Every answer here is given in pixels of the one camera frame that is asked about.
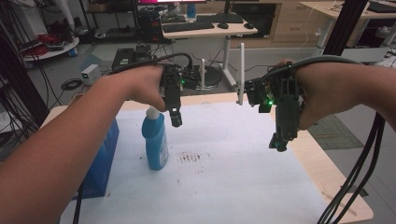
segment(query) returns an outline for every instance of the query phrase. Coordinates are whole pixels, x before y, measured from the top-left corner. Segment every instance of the spray bottle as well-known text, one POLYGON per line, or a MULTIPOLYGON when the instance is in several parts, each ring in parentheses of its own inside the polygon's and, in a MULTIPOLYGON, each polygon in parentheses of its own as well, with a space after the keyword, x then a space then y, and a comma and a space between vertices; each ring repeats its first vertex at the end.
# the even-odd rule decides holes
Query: spray bottle
POLYGON ((142 134, 146 138, 148 167, 151 170, 161 170, 168 160, 168 145, 163 121, 163 114, 155 107, 151 106, 146 111, 142 134))

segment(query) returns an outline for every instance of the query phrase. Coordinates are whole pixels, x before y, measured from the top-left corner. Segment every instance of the wooden table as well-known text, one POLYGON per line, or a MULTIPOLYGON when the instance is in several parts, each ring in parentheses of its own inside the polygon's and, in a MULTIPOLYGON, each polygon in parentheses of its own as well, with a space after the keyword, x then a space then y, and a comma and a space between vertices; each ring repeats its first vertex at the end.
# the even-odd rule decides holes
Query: wooden table
MULTIPOLYGON (((235 157, 231 156, 233 154, 233 151, 231 149, 227 149, 232 145, 232 144, 230 145, 230 143, 228 142, 216 143, 219 144, 219 146, 223 145, 223 147, 221 147, 222 149, 219 149, 219 154, 215 154, 215 152, 213 153, 211 152, 210 154, 212 155, 208 155, 209 153, 206 147, 202 147, 201 149, 199 149, 200 147, 198 147, 198 149, 196 150, 186 149, 187 152, 183 152, 184 154, 183 153, 180 154, 177 152, 178 151, 177 145, 172 146, 172 142, 174 142, 173 141, 174 138, 177 138, 177 136, 175 136, 171 132, 174 130, 177 130, 179 134, 188 134, 189 137, 191 137, 191 135, 196 136, 197 138, 194 137, 192 138, 192 142, 199 141, 196 142, 196 144, 202 144, 201 142, 202 140, 198 140, 200 139, 199 138, 199 136, 201 135, 200 133, 210 132, 210 127, 208 127, 209 129, 205 129, 197 125, 196 127, 194 126, 189 128, 189 126, 191 126, 190 123, 195 122, 194 124, 201 124, 201 123, 205 124, 205 118, 209 118, 209 116, 215 116, 217 113, 216 112, 214 113, 214 111, 219 112, 222 107, 226 107, 226 106, 230 106, 231 108, 234 108, 227 110, 230 111, 229 113, 230 115, 232 115, 233 110, 240 109, 239 107, 240 105, 234 104, 236 98, 237 97, 235 93, 182 97, 181 98, 182 107, 180 111, 182 114, 182 118, 185 119, 183 121, 183 125, 178 129, 173 128, 171 125, 166 126, 168 132, 168 147, 170 151, 170 159, 168 160, 168 163, 165 165, 164 169, 162 169, 160 172, 152 172, 149 170, 148 166, 146 165, 147 161, 144 160, 145 157, 144 144, 141 145, 140 147, 137 147, 135 145, 138 144, 137 143, 138 137, 140 135, 138 128, 137 128, 137 133, 125 133, 125 130, 122 129, 122 127, 126 127, 126 126, 139 127, 138 122, 143 120, 145 109, 147 109, 148 106, 141 105, 139 103, 135 103, 131 101, 125 102, 125 104, 122 106, 120 110, 120 113, 117 116, 117 120, 120 126, 120 138, 122 138, 123 136, 125 137, 126 134, 128 138, 131 138, 133 136, 134 141, 125 145, 124 143, 121 143, 119 139, 119 145, 116 149, 116 155, 113 161, 113 167, 110 173, 109 182, 107 184, 108 192, 106 193, 106 197, 83 200, 80 221, 82 222, 84 219, 86 219, 86 221, 98 221, 98 220, 102 221, 105 220, 106 218, 114 218, 113 223, 131 223, 131 222, 150 223, 150 221, 152 221, 152 219, 154 219, 155 217, 160 217, 163 218, 162 223, 176 223, 178 220, 180 221, 184 220, 183 218, 185 217, 180 217, 180 216, 185 215, 187 216, 187 218, 191 219, 190 223, 210 223, 210 221, 213 221, 211 218, 217 215, 217 211, 218 213, 227 212, 227 211, 223 211, 227 208, 210 207, 211 203, 217 202, 216 197, 219 196, 206 195, 206 194, 201 195, 203 191, 202 186, 205 186, 207 190, 212 190, 212 188, 213 189, 222 188, 222 185, 219 186, 218 183, 213 186, 210 185, 210 183, 209 184, 206 183, 207 180, 205 180, 205 177, 207 175, 213 175, 212 178, 215 178, 214 180, 216 181, 220 181, 220 183, 227 182, 229 178, 236 180, 236 183, 238 183, 240 179, 242 180, 246 178, 243 175, 233 176, 233 173, 227 173, 227 171, 221 171, 219 169, 210 169, 207 167, 207 165, 210 162, 212 162, 210 164, 215 165, 217 164, 217 162, 230 160, 228 161, 228 163, 235 164, 237 168, 234 169, 235 171, 243 172, 241 174, 244 175, 253 175, 253 179, 255 179, 255 178, 260 178, 259 176, 256 176, 257 174, 266 175, 265 172, 272 173, 278 168, 280 169, 282 166, 287 165, 282 162, 278 162, 277 164, 275 164, 273 168, 271 168, 271 170, 273 171, 266 171, 266 170, 257 171, 255 170, 256 168, 254 168, 255 166, 262 167, 266 165, 260 162, 261 159, 266 160, 264 161, 264 163, 267 162, 270 163, 271 160, 275 159, 275 157, 286 158, 288 157, 288 155, 291 155, 293 157, 295 156, 295 158, 297 159, 297 163, 300 163, 302 167, 304 167, 303 169, 305 170, 304 173, 307 174, 307 176, 309 176, 308 179, 311 179, 313 181, 312 193, 317 194, 318 197, 321 198, 321 200, 323 200, 324 202, 323 206, 325 206, 326 203, 329 203, 332 200, 332 196, 335 195, 335 193, 339 190, 340 186, 344 183, 345 177, 342 175, 342 173, 338 170, 338 168, 334 165, 334 163, 330 160, 330 158, 320 148, 318 143, 313 139, 313 137, 307 131, 301 131, 298 133, 298 138, 294 139, 292 142, 289 143, 286 154, 283 154, 284 152, 279 153, 275 149, 268 149, 267 148, 268 146, 265 145, 259 146, 260 147, 259 151, 249 151, 249 142, 252 141, 252 139, 249 139, 249 137, 245 139, 246 141, 244 141, 244 143, 237 143, 237 142, 234 143, 234 144, 243 144, 242 146, 246 146, 241 148, 242 151, 236 150, 235 157), (199 114, 197 115, 194 114, 194 118, 196 118, 196 120, 192 120, 191 118, 186 119, 186 117, 188 117, 190 113, 196 113, 197 110, 201 110, 201 109, 203 109, 204 112, 206 111, 207 114, 205 115, 201 113, 201 111, 199 111, 199 114), (138 116, 134 115, 134 119, 132 120, 125 119, 125 118, 129 118, 128 117, 130 116, 129 114, 134 113, 134 111, 139 111, 139 113, 143 117, 139 118, 138 116), (192 155, 195 159, 193 159, 192 157, 188 158, 186 153, 190 156, 192 155), (262 155, 259 154, 256 155, 255 153, 259 153, 259 154, 271 153, 272 156, 271 158, 265 159, 262 157, 262 155), (185 157, 184 161, 187 160, 186 158, 191 160, 199 160, 199 159, 201 160, 197 161, 196 163, 183 163, 183 159, 182 159, 183 157, 185 157), (183 189, 182 188, 183 184, 189 183, 189 181, 187 181, 186 178, 188 178, 189 181, 192 181, 193 184, 190 185, 189 188, 183 189), (158 192, 158 194, 155 193, 155 197, 154 196, 151 197, 148 195, 142 196, 141 194, 139 194, 139 192, 144 194, 145 190, 151 190, 151 188, 154 188, 152 186, 153 184, 160 185, 161 186, 160 189, 164 188, 163 189, 164 192, 158 192), (185 191, 190 192, 191 195, 190 194, 187 196, 183 195, 185 191), (187 214, 185 214, 184 211, 179 211, 179 210, 177 210, 176 212, 177 214, 163 213, 167 211, 167 209, 171 209, 172 207, 183 209, 183 206, 179 207, 180 201, 178 201, 180 200, 180 198, 184 199, 183 197, 187 197, 191 200, 197 200, 196 197, 199 197, 200 200, 197 201, 198 203, 190 204, 189 206, 190 209, 188 210, 189 212, 187 214), (164 198, 170 201, 163 202, 161 199, 164 198), (162 206, 165 206, 167 209, 165 209, 164 207, 163 209, 157 210, 159 208, 158 208, 158 204, 155 203, 156 200, 159 200, 159 203, 161 203, 162 206), (208 207, 207 209, 204 209, 204 213, 203 213, 203 211, 199 210, 199 208, 201 209, 203 207, 205 208, 206 204, 208 204, 208 207), (129 208, 129 206, 134 206, 134 209, 136 208, 142 209, 146 207, 147 209, 144 210, 145 214, 142 215, 143 217, 138 217, 137 214, 134 214, 134 212, 136 211, 134 211, 134 209, 132 208, 129 208)), ((232 118, 232 123, 234 123, 235 129, 242 128, 245 129, 246 132, 247 131, 254 133, 258 132, 262 134, 262 138, 264 142, 266 141, 269 142, 270 135, 272 134, 272 132, 275 131, 275 125, 274 125, 275 123, 273 121, 273 118, 275 116, 274 114, 275 110, 273 109, 271 114, 259 115, 257 107, 251 108, 249 105, 246 104, 247 102, 245 102, 243 106, 247 107, 245 108, 245 110, 248 111, 247 114, 243 116, 243 118, 232 118), (268 118, 269 119, 268 121, 265 121, 266 123, 265 125, 261 125, 259 127, 252 127, 253 130, 247 130, 247 127, 244 127, 242 124, 247 120, 249 120, 250 117, 255 117, 256 115, 258 116, 257 117, 258 119, 255 118, 254 122, 257 120, 257 122, 260 123, 262 122, 262 119, 268 119, 268 118)), ((45 123, 55 118, 65 109, 66 106, 55 107, 49 113, 49 116, 46 119, 45 123)), ((227 122, 227 120, 221 121, 221 119, 219 119, 218 121, 219 125, 223 125, 222 122, 227 122)), ((227 135, 227 133, 228 133, 227 130, 223 130, 221 132, 216 132, 215 134, 227 135)), ((212 140, 207 139, 205 140, 205 144, 209 144, 209 145, 213 144, 212 142, 213 140, 214 139, 212 140)), ((236 186, 237 192, 240 190, 239 193, 235 193, 232 191, 234 193, 233 195, 227 195, 228 193, 227 188, 224 190, 224 193, 231 198, 231 202, 233 205, 239 203, 249 204, 252 199, 249 198, 248 196, 253 197, 253 199, 256 197, 260 198, 264 196, 264 198, 268 197, 268 200, 270 200, 269 196, 265 196, 265 194, 268 193, 265 190, 266 188, 271 188, 271 186, 273 187, 274 185, 278 186, 278 188, 283 188, 284 186, 288 185, 289 182, 292 182, 292 179, 293 177, 290 176, 289 177, 280 176, 278 179, 279 183, 272 183, 272 182, 266 183, 261 187, 255 186, 256 184, 253 184, 253 186, 251 186, 251 184, 241 182, 240 186, 236 186), (259 187, 260 190, 255 191, 254 189, 256 187, 259 187)), ((341 206, 343 206, 343 204, 346 203, 346 200, 348 197, 350 197, 350 195, 351 195, 350 193, 346 195, 346 198, 342 202, 341 206)), ((287 200, 290 201, 291 203, 293 198, 294 196, 290 196, 290 198, 288 198, 287 200)), ((260 206, 262 203, 263 203, 262 200, 258 200, 256 202, 257 206, 260 206)), ((280 206, 282 207, 282 209, 285 209, 284 211, 281 211, 280 214, 285 214, 286 217, 287 214, 289 214, 288 205, 281 204, 280 206)), ((63 214, 61 223, 70 223, 70 221, 73 218, 74 207, 75 207, 75 202, 71 202, 63 214)), ((304 211, 305 209, 309 209, 309 208, 305 208, 305 207, 298 208, 297 206, 295 209, 303 209, 302 211, 304 211)), ((256 221, 250 220, 251 222, 249 223, 266 223, 266 222, 274 223, 271 222, 272 219, 262 219, 260 217, 261 213, 262 211, 253 211, 253 210, 252 211, 248 210, 247 212, 245 211, 245 213, 241 212, 241 214, 235 214, 234 212, 231 212, 228 213, 227 217, 234 217, 234 219, 227 221, 227 223, 238 223, 237 218, 246 215, 248 216, 248 218, 253 218, 253 220, 256 220, 256 221)), ((373 215, 374 214, 371 208, 367 205, 367 203, 363 200, 361 196, 358 196, 356 201, 352 204, 348 212, 346 212, 345 216, 343 217, 342 223, 368 220, 373 218, 373 215)), ((228 220, 227 217, 222 217, 218 223, 223 223, 222 221, 228 220)), ((276 221, 277 222, 283 221, 284 220, 283 218, 284 218, 283 216, 277 216, 276 221)))

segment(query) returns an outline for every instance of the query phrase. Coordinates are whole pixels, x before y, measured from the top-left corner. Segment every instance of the wire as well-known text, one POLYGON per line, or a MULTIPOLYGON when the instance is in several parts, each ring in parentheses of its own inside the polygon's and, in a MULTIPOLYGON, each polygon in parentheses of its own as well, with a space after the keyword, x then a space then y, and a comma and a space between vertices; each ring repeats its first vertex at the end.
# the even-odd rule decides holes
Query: wire
POLYGON ((84 190, 84 180, 82 180, 81 184, 78 187, 78 196, 77 196, 75 214, 74 214, 74 218, 73 218, 73 224, 78 224, 79 211, 81 210, 81 201, 82 201, 83 190, 84 190))
POLYGON ((147 61, 127 64, 127 65, 125 65, 123 67, 120 67, 120 68, 117 68, 116 70, 113 70, 111 73, 109 73, 109 75, 113 75, 113 74, 116 74, 116 73, 119 73, 119 72, 122 72, 122 71, 126 71, 126 70, 129 70, 129 69, 140 67, 140 66, 144 66, 144 65, 157 64, 160 61, 167 60, 167 59, 170 59, 170 58, 174 58, 176 56, 185 56, 185 57, 187 57, 189 59, 189 64, 187 66, 188 66, 188 68, 192 69, 192 58, 191 58, 191 56, 189 54, 187 54, 187 53, 173 53, 173 54, 169 54, 169 55, 166 55, 166 56, 163 56, 163 57, 160 57, 160 58, 156 58, 156 59, 152 59, 152 60, 147 60, 147 61))
POLYGON ((361 183, 356 188, 353 195, 350 197, 349 201, 346 203, 346 206, 344 207, 344 209, 341 211, 341 213, 338 215, 338 217, 334 220, 333 223, 338 223, 341 220, 342 216, 345 214, 345 212, 350 207, 350 205, 352 205, 353 201, 356 199, 356 197, 362 190, 363 186, 367 183, 368 179, 370 178, 371 174, 374 171, 374 168, 375 168, 375 165, 376 165, 376 162, 378 159, 378 154, 379 154, 379 149, 380 149, 380 144, 381 144, 381 139, 382 139, 382 132, 384 131, 384 126, 385 126, 385 120, 378 113, 376 113, 372 130, 370 131, 369 137, 367 138, 367 142, 365 144, 365 147, 364 147, 361 155, 359 156, 355 166, 353 167, 350 175, 346 179, 344 185, 340 188, 338 193, 334 196, 331 203, 329 203, 328 207, 326 208, 326 210, 323 212, 322 216, 320 217, 318 223, 321 224, 321 223, 330 223, 331 222, 332 217, 334 216, 342 199, 350 191, 353 184, 355 183, 355 181, 361 171, 361 168, 362 168, 362 166, 363 166, 363 164, 364 164, 364 162, 372 148, 373 142, 375 140, 375 152, 373 154, 372 162, 370 164, 369 170, 367 171, 367 173, 364 176, 361 183))
POLYGON ((82 85, 82 80, 79 78, 67 79, 61 86, 64 91, 73 91, 82 85))
POLYGON ((256 68, 256 67, 271 67, 272 65, 253 65, 253 66, 251 66, 251 67, 249 67, 249 69, 247 69, 247 70, 245 70, 245 72, 248 72, 248 71, 250 71, 251 69, 253 69, 253 68, 256 68))
POLYGON ((211 60, 211 63, 209 65, 209 67, 212 66, 212 63, 218 58, 219 54, 221 53, 221 50, 219 50, 219 52, 216 54, 215 58, 213 60, 211 60))
MULTIPOLYGON (((19 17, 16 15, 15 11, 14 11, 13 9, 11 9, 11 10, 10 10, 10 13, 13 14, 14 18, 15 18, 16 21, 18 22, 19 25, 17 25, 17 27, 21 27, 21 30, 23 31, 23 34, 26 36, 26 38, 28 39, 28 41, 31 41, 31 40, 29 39, 29 36, 28 36, 28 34, 26 33, 25 29, 23 28, 23 25, 22 25, 22 23, 21 23, 19 17)), ((21 30, 18 29, 18 32, 19 32, 20 36, 22 36, 21 30)), ((54 40, 53 37, 50 37, 49 35, 46 35, 46 36, 43 36, 43 37, 45 37, 45 38, 47 38, 47 39, 54 40)), ((47 74, 46 74, 46 72, 45 72, 45 70, 44 70, 44 68, 43 68, 43 66, 42 66, 42 64, 41 64, 41 62, 40 62, 40 60, 39 60, 39 58, 38 58, 40 55, 37 55, 37 54, 35 54, 35 53, 33 52, 33 53, 31 54, 31 56, 32 56, 32 58, 34 59, 35 64, 37 65, 37 67, 38 67, 39 70, 41 71, 42 77, 44 78, 44 83, 45 83, 45 86, 46 86, 46 96, 47 96, 47 99, 46 99, 46 107, 49 108, 50 90, 51 90, 53 96, 55 97, 56 102, 58 102, 58 103, 61 105, 61 102, 59 101, 59 97, 56 96, 55 91, 53 90, 52 86, 50 85, 50 80, 48 79, 47 74)))
MULTIPOLYGON (((306 20, 305 24, 308 24, 308 23, 309 23, 309 20, 311 19, 312 12, 313 12, 314 9, 317 8, 317 7, 319 7, 319 6, 313 7, 313 8, 311 9, 311 11, 309 12, 308 19, 306 20)), ((303 46, 305 46, 306 43, 308 43, 308 41, 309 41, 309 35, 308 35, 308 32, 307 32, 306 29, 305 29, 305 42, 304 42, 300 47, 298 47, 297 49, 300 49, 300 48, 302 48, 303 46)))

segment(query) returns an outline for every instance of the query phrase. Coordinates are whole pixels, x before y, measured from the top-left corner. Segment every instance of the gray floor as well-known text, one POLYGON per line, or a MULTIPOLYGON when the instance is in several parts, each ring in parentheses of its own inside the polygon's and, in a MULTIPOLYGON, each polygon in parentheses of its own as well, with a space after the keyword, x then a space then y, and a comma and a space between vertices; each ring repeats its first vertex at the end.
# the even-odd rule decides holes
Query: gray floor
MULTIPOLYGON (((108 70, 111 65, 111 59, 114 57, 115 50, 120 45, 106 45, 106 46, 90 46, 80 45, 78 50, 80 54, 77 57, 71 58, 67 54, 59 55, 57 57, 47 59, 42 62, 43 67, 49 78, 50 85, 55 91, 57 96, 61 95, 61 85, 69 78, 80 78, 79 68, 83 62, 87 59, 88 55, 95 54, 98 58, 103 59, 101 70, 108 70)), ((246 69, 249 69, 253 65, 266 65, 274 64, 282 58, 292 58, 299 60, 308 57, 312 49, 252 49, 247 51, 247 64, 246 69)), ((159 53, 164 55, 164 50, 160 50, 159 53)), ((207 52, 203 51, 195 53, 195 55, 206 55, 207 58, 214 58, 215 52, 212 52, 207 56, 207 52)), ((235 49, 231 52, 230 58, 230 71, 235 73, 233 67, 238 66, 238 50, 235 49)), ((266 67, 255 67, 247 72, 247 79, 253 77, 259 77, 264 74, 266 67)), ((40 75, 37 66, 29 70, 29 76, 35 83, 38 90, 42 93, 43 98, 46 98, 46 88, 44 85, 44 79, 40 75)), ((71 97, 80 91, 65 91, 60 99, 63 104, 68 104, 71 97)), ((222 82, 220 88, 214 89, 213 91, 185 91, 184 94, 210 94, 217 92, 232 91, 226 82, 222 82)), ((55 103, 55 97, 49 96, 49 105, 55 103)), ((345 123, 345 125, 352 131, 363 143, 366 141, 368 132, 372 125, 375 112, 365 106, 357 106, 347 112, 338 114, 338 118, 345 123)), ((382 151, 375 172, 371 177, 369 183, 365 186, 368 196, 365 197, 365 201, 372 207, 375 213, 373 220, 367 223, 375 224, 390 224, 396 223, 396 175, 392 175, 392 170, 395 168, 396 150, 395 132, 387 125, 384 138, 382 151)), ((339 167, 339 169, 348 175, 356 159, 361 153, 361 148, 352 149, 337 149, 337 150, 326 150, 326 153, 333 160, 333 162, 339 167)))

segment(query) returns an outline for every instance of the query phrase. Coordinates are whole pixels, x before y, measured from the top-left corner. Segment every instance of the cable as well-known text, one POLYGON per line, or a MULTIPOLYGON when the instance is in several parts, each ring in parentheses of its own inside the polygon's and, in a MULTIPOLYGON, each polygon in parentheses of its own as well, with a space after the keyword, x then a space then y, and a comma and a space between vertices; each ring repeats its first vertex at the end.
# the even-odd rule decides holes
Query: cable
POLYGON ((255 68, 255 67, 271 67, 272 65, 253 65, 251 67, 249 67, 249 69, 245 70, 245 72, 250 71, 251 69, 255 68))
POLYGON ((173 53, 173 54, 169 54, 169 55, 163 56, 161 58, 157 58, 157 59, 152 59, 152 60, 147 60, 147 61, 127 64, 127 65, 125 65, 123 67, 120 67, 120 68, 117 68, 116 70, 113 70, 111 73, 109 73, 109 75, 113 75, 113 74, 116 74, 116 73, 119 73, 119 72, 123 72, 123 71, 129 70, 129 69, 140 67, 140 66, 144 66, 144 65, 154 65, 154 64, 157 64, 160 61, 167 60, 167 59, 170 59, 170 58, 174 58, 176 56, 185 56, 185 57, 187 57, 189 59, 188 68, 192 69, 192 58, 191 58, 191 56, 189 54, 187 54, 187 53, 173 53))
MULTIPOLYGON (((299 61, 295 64, 291 65, 291 69, 292 70, 297 70, 301 67, 307 66, 311 63, 357 63, 355 61, 349 60, 349 59, 345 59, 339 56, 334 56, 334 55, 323 55, 323 56, 317 56, 317 57, 311 57, 311 58, 307 58, 305 60, 299 61)), ((262 83, 267 80, 268 78, 272 77, 272 76, 276 76, 277 74, 286 72, 286 70, 289 70, 290 68, 287 66, 280 66, 277 67, 277 70, 273 70, 274 72, 269 72, 266 75, 262 76, 259 81, 256 83, 255 85, 255 89, 259 86, 262 85, 262 83)))
POLYGON ((359 172, 360 172, 360 170, 361 170, 361 168, 362 168, 362 166, 363 166, 363 164, 364 164, 364 162, 372 148, 373 142, 375 140, 375 151, 374 151, 374 154, 372 157, 372 162, 370 164, 369 170, 367 171, 367 173, 364 176, 361 183, 356 188, 353 195, 350 197, 349 201, 346 203, 346 206, 344 207, 344 209, 341 211, 341 213, 338 215, 338 217, 334 220, 333 223, 338 223, 341 220, 342 216, 345 214, 347 209, 350 207, 350 205, 352 205, 353 201, 359 195, 363 186, 367 183, 368 179, 370 178, 371 174, 374 171, 374 168, 375 168, 375 165, 376 165, 376 162, 378 159, 378 154, 379 154, 379 149, 380 149, 380 144, 381 144, 381 139, 382 139, 382 132, 384 131, 384 126, 385 126, 385 120, 378 113, 376 113, 373 127, 372 127, 372 130, 370 131, 369 137, 367 138, 367 142, 365 144, 363 152, 359 156, 355 166, 353 167, 350 175, 346 179, 344 185, 340 188, 338 193, 334 196, 331 203, 329 203, 325 212, 320 217, 318 223, 321 224, 321 223, 330 223, 331 222, 332 217, 334 216, 342 199, 349 192, 349 190, 353 186, 354 182, 356 181, 356 178, 358 177, 359 172))
POLYGON ((67 79, 61 86, 64 91, 73 91, 82 85, 82 80, 79 78, 67 79))
POLYGON ((219 52, 216 54, 215 58, 213 60, 211 60, 212 63, 216 60, 216 58, 219 56, 220 53, 221 53, 221 50, 219 50, 219 52))
MULTIPOLYGON (((202 61, 202 59, 200 59, 200 58, 197 58, 193 53, 191 54, 192 55, 192 57, 195 59, 195 60, 198 60, 199 62, 201 62, 202 61)), ((221 62, 221 61, 216 61, 216 60, 206 60, 206 61, 208 61, 208 62, 210 62, 210 65, 209 65, 209 67, 212 67, 212 64, 213 63, 223 63, 223 62, 221 62)), ((238 69, 236 69, 234 66, 232 66, 230 63, 228 63, 227 64, 228 66, 230 66, 234 71, 238 71, 238 69)))
MULTIPOLYGON (((319 6, 313 7, 313 8, 311 9, 311 11, 309 12, 308 19, 306 20, 305 24, 308 24, 308 23, 309 23, 309 20, 311 19, 312 12, 313 12, 314 9, 317 8, 317 7, 319 7, 319 6)), ((309 41, 309 36, 308 36, 308 32, 307 32, 306 29, 305 29, 305 42, 304 42, 300 47, 298 47, 297 49, 300 49, 300 48, 302 48, 303 46, 305 46, 305 44, 308 43, 308 41, 309 41)))
POLYGON ((73 224, 78 224, 79 211, 81 210, 81 202, 82 202, 83 190, 84 190, 84 180, 82 180, 81 185, 78 188, 78 196, 77 196, 75 214, 74 214, 74 218, 73 218, 73 224))
POLYGON ((166 52, 166 48, 165 48, 164 45, 163 45, 162 49, 163 49, 163 52, 165 52, 165 55, 168 55, 168 53, 166 52))
MULTIPOLYGON (((25 29, 23 28, 20 19, 18 18, 18 16, 16 15, 15 11, 13 9, 10 10, 10 12, 13 14, 14 18, 16 19, 16 21, 19 23, 19 25, 17 25, 17 27, 21 27, 23 34, 26 36, 26 38, 28 39, 28 41, 31 41, 29 39, 28 34, 26 33, 25 29)), ((42 35, 43 40, 48 40, 48 41, 56 41, 57 37, 53 36, 53 35, 42 35)), ((59 101, 59 97, 56 96, 55 91, 53 90, 52 86, 50 85, 50 80, 47 77, 47 74, 39 60, 39 56, 41 55, 37 55, 34 52, 31 53, 31 57, 34 59, 34 62, 36 63, 37 67, 40 69, 41 71, 41 75, 44 78, 44 83, 46 85, 46 95, 47 95, 47 100, 46 100, 46 108, 49 108, 49 99, 50 99, 50 90, 53 94, 53 96, 56 99, 56 102, 59 103, 61 105, 61 102, 59 101)))

